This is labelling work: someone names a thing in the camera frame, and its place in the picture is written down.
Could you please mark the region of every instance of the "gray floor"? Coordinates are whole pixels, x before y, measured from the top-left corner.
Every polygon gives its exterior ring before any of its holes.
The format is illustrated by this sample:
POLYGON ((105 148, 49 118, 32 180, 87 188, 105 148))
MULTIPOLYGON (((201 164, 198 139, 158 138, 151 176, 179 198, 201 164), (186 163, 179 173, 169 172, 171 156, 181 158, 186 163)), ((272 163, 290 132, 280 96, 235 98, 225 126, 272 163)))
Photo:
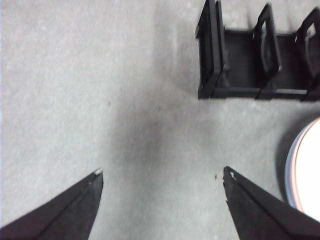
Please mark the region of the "gray floor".
MULTIPOLYGON (((320 5, 271 2, 278 31, 320 5)), ((282 198, 276 167, 320 102, 198 100, 203 4, 1 1, 2 225, 98 167, 91 240, 237 239, 227 165, 282 198)), ((264 4, 222 1, 225 25, 254 26, 264 4)))

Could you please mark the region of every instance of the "black dish rack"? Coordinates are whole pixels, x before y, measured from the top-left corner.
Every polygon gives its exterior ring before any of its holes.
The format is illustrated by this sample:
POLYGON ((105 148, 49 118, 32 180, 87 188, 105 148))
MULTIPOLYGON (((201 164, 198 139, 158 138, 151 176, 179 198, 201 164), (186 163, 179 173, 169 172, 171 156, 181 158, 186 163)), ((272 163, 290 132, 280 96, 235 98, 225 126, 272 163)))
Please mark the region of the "black dish rack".
POLYGON ((275 31, 267 3, 252 30, 223 26, 221 2, 206 0, 195 31, 199 44, 199 99, 320 99, 320 9, 292 33, 275 31), (308 29, 314 25, 315 34, 308 29))

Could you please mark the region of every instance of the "black plastic holder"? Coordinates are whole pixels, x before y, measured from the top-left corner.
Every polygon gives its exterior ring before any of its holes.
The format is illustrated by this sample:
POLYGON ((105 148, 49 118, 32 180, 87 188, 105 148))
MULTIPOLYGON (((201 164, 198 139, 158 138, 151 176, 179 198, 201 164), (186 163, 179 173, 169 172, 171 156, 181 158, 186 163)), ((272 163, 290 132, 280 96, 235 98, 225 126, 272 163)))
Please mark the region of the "black plastic holder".
POLYGON ((223 26, 221 2, 206 0, 195 31, 199 99, 320 99, 320 9, 292 33, 276 33, 267 3, 252 30, 223 26), (314 25, 315 34, 308 29, 314 25))

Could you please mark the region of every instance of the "gray carpet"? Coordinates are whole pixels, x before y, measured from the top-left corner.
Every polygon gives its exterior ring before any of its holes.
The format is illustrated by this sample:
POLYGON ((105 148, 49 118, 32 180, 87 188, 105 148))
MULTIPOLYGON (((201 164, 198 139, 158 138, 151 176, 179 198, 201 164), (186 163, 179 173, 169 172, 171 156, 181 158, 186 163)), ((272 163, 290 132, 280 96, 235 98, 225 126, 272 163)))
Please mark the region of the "gray carpet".
MULTIPOLYGON (((271 2, 278 31, 320 5, 271 2)), ((224 24, 254 26, 265 3, 222 1, 224 24)), ((2 226, 98 167, 90 240, 237 239, 226 165, 283 198, 283 160, 320 102, 198 100, 203 5, 1 1, 2 226)))

